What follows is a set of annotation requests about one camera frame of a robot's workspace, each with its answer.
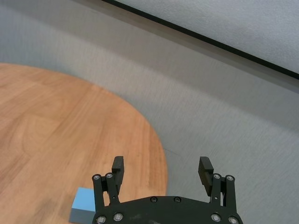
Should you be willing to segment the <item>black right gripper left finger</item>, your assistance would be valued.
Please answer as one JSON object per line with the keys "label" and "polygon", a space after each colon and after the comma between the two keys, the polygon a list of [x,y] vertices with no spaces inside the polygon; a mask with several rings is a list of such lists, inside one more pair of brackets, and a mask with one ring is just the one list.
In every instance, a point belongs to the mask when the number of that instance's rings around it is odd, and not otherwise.
{"label": "black right gripper left finger", "polygon": [[109,205],[120,204],[119,192],[124,176],[124,158],[116,156],[113,161],[112,171],[105,176],[95,174],[92,176],[95,211],[100,212],[105,207],[103,193],[109,196]]}

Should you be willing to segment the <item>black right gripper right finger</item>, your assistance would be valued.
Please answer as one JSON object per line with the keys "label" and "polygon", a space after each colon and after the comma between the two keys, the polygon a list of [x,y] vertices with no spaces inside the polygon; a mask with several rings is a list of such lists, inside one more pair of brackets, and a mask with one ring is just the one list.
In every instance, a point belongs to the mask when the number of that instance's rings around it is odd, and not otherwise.
{"label": "black right gripper right finger", "polygon": [[207,195],[210,197],[211,204],[220,206],[222,196],[222,206],[236,207],[235,178],[232,175],[223,177],[215,173],[210,159],[205,156],[201,156],[199,159],[198,174]]}

